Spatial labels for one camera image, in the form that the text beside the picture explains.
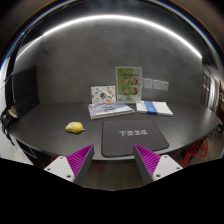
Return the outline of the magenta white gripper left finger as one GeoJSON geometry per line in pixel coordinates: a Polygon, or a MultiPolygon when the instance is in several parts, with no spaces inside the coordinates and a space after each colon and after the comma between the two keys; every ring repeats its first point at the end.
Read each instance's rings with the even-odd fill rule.
{"type": "Polygon", "coordinates": [[[67,157],[57,157],[45,168],[45,171],[81,186],[94,154],[94,145],[91,144],[67,157]]]}

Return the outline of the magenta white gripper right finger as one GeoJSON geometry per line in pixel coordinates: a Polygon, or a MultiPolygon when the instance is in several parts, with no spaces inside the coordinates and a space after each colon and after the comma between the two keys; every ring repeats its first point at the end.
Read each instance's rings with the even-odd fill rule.
{"type": "Polygon", "coordinates": [[[158,155],[135,144],[133,154],[145,185],[180,171],[182,167],[169,155],[158,155]]]}

